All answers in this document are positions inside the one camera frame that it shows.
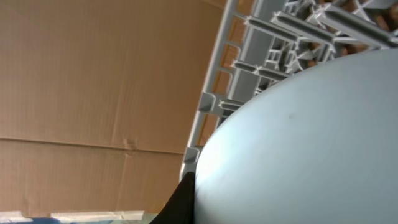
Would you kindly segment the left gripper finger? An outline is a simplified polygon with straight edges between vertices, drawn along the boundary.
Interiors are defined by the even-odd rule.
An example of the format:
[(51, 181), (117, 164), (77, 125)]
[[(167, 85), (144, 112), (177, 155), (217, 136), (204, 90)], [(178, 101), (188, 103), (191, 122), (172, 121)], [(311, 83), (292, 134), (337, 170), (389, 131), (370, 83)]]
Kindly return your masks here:
[(195, 174), (187, 172), (150, 224), (194, 224)]

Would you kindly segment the light blue bowl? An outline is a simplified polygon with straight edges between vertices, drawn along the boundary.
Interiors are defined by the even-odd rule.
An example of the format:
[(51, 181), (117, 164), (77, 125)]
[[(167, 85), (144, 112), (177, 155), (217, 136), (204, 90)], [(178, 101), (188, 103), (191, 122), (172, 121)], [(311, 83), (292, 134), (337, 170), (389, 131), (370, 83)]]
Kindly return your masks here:
[(347, 56), (257, 95), (209, 138), (196, 223), (396, 223), (397, 50)]

